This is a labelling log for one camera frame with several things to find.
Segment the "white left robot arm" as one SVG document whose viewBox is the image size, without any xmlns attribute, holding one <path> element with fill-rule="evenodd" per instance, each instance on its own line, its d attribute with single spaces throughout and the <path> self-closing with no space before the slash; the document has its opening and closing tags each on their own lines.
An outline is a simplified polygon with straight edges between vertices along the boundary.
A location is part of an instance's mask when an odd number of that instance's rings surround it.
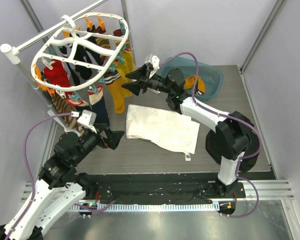
<svg viewBox="0 0 300 240">
<path fill-rule="evenodd" d="M 42 240 L 71 206 L 92 199 L 98 185 L 87 173 L 77 173 L 76 167 L 95 147 L 115 150 L 124 134 L 105 123 L 86 129 L 82 137 L 74 132 L 62 134 L 30 196 L 9 223 L 0 225 L 0 240 Z"/>
</svg>

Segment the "yellow sock striped cuff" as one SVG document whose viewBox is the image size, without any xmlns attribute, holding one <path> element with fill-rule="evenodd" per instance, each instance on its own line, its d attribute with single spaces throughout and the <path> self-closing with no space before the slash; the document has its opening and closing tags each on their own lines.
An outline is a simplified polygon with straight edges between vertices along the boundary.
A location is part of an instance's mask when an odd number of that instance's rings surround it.
<svg viewBox="0 0 300 240">
<path fill-rule="evenodd" d="M 206 92 L 206 86 L 204 81 L 201 79 L 200 76 L 197 78 L 197 82 L 195 83 L 196 76 L 191 75 L 185 79 L 185 84 L 183 88 L 185 90 L 190 90 L 194 87 L 194 93 L 197 95 L 203 95 Z"/>
</svg>

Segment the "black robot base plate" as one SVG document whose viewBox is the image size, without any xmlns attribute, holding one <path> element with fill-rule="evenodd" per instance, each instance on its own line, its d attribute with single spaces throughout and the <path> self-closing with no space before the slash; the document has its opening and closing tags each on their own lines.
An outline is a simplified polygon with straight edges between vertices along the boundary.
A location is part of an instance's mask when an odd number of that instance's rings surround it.
<svg viewBox="0 0 300 240">
<path fill-rule="evenodd" d="M 88 178 L 95 185 L 91 196 L 102 204 L 210 204 L 213 200 L 243 200 L 249 190 L 258 192 L 255 184 L 243 178 L 222 186 L 217 176 L 209 173 L 90 174 Z"/>
</svg>

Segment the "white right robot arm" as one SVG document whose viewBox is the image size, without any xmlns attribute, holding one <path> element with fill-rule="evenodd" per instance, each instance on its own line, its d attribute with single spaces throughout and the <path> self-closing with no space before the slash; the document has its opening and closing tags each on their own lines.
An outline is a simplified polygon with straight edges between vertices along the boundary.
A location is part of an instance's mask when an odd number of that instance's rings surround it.
<svg viewBox="0 0 300 240">
<path fill-rule="evenodd" d="M 132 82 L 124 83 L 124 89 L 136 96 L 148 89 L 163 92 L 172 111 L 189 116 L 210 129 L 205 148 L 212 158 L 220 160 L 212 194 L 223 198 L 232 194 L 238 184 L 239 171 L 249 171 L 261 151 L 261 137 L 251 121 L 238 111 L 217 110 L 186 92 L 186 80 L 179 68 L 172 68 L 166 77 L 161 77 L 152 63 L 146 63 L 125 76 Z"/>
</svg>

